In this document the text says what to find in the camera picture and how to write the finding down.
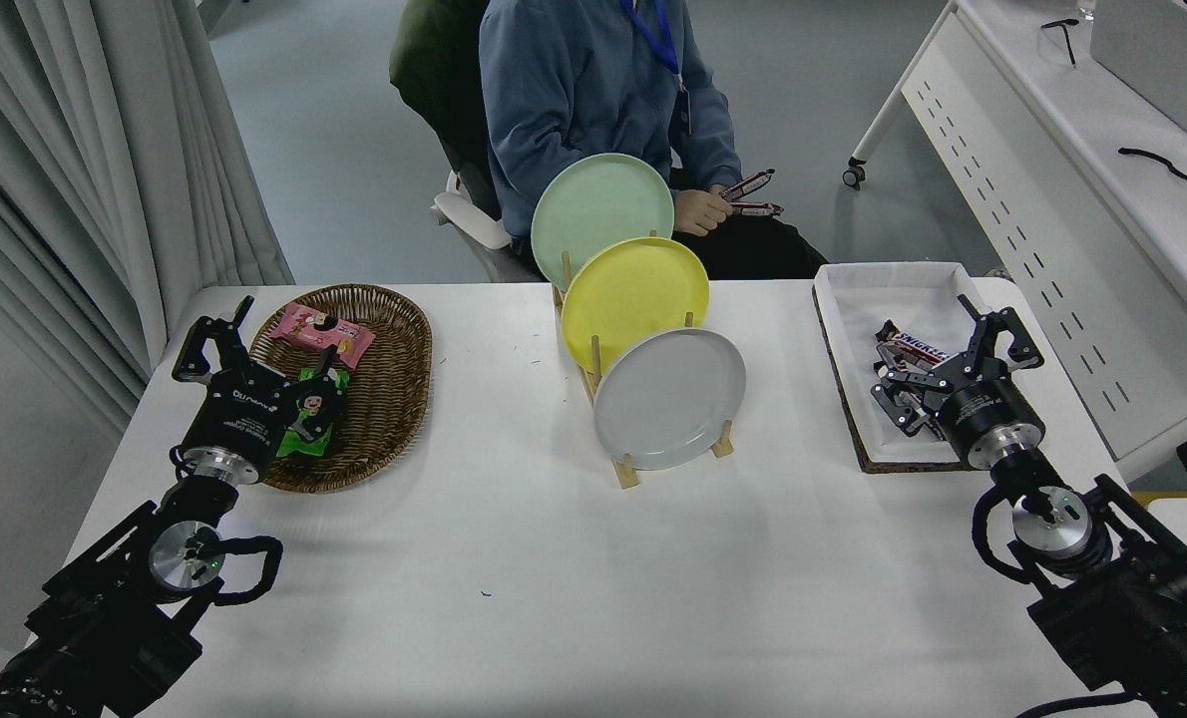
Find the person's hand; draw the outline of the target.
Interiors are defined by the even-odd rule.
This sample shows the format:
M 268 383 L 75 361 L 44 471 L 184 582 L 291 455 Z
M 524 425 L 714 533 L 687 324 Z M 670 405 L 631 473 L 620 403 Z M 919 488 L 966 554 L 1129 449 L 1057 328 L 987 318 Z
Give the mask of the person's hand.
M 706 236 L 734 214 L 734 208 L 724 199 L 725 185 L 715 183 L 707 190 L 678 190 L 674 197 L 674 221 L 672 233 Z

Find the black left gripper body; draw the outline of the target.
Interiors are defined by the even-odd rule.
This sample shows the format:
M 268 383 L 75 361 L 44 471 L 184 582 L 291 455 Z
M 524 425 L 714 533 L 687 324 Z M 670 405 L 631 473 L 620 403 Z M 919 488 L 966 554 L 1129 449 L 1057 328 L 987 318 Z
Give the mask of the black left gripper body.
M 214 371 L 207 398 L 180 444 L 180 459 L 233 455 L 255 472 L 268 472 L 293 420 L 291 382 L 262 364 Z

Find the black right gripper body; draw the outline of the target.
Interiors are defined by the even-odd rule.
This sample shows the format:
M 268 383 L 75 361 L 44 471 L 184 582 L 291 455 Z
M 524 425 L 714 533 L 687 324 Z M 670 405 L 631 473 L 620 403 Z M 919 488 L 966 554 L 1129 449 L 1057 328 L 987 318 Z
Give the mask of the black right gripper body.
M 1002 456 L 1013 447 L 1036 447 L 1045 438 L 1045 422 L 1008 380 L 956 390 L 939 409 L 939 427 L 959 456 Z

